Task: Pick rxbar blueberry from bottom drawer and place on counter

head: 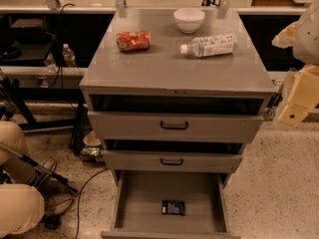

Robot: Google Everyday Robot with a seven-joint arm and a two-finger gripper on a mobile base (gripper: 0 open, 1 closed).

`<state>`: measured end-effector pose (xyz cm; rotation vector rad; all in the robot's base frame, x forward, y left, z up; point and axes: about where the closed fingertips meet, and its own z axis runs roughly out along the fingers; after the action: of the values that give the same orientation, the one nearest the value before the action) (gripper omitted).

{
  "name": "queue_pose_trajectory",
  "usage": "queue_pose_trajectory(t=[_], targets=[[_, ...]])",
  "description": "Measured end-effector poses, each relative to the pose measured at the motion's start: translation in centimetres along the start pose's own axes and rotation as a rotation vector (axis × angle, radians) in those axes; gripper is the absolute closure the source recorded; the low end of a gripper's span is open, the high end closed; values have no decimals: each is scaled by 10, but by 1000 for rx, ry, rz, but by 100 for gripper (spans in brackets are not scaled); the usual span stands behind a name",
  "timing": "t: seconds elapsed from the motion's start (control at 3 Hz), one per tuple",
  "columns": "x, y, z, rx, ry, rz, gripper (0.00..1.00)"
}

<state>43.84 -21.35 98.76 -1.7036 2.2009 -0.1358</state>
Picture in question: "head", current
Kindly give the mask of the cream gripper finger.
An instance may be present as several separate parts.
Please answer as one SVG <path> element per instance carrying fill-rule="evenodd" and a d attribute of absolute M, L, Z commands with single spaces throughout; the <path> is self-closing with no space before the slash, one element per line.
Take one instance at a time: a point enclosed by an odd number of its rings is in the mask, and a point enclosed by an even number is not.
<path fill-rule="evenodd" d="M 295 43 L 296 22 L 289 24 L 277 34 L 271 44 L 277 48 L 286 49 L 292 47 Z"/>
<path fill-rule="evenodd" d="M 288 126 L 297 126 L 308 116 L 308 111 L 298 106 L 289 106 L 283 103 L 277 108 L 277 120 Z"/>

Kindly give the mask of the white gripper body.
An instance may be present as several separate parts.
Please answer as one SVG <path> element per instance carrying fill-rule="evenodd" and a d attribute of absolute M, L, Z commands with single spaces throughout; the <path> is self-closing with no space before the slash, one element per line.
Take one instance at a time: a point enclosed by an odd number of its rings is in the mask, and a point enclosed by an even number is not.
<path fill-rule="evenodd" d="M 288 104 L 305 113 L 319 104 L 319 66 L 307 64 L 295 75 Z"/>

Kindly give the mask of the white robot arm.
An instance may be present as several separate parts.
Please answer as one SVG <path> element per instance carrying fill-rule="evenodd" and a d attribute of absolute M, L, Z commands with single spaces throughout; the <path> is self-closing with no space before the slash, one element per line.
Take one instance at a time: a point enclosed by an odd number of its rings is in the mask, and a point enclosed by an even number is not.
<path fill-rule="evenodd" d="M 277 48 L 291 47 L 293 56 L 304 63 L 298 72 L 288 72 L 280 86 L 282 101 L 275 110 L 275 121 L 297 126 L 319 105 L 319 0 L 272 40 Z"/>

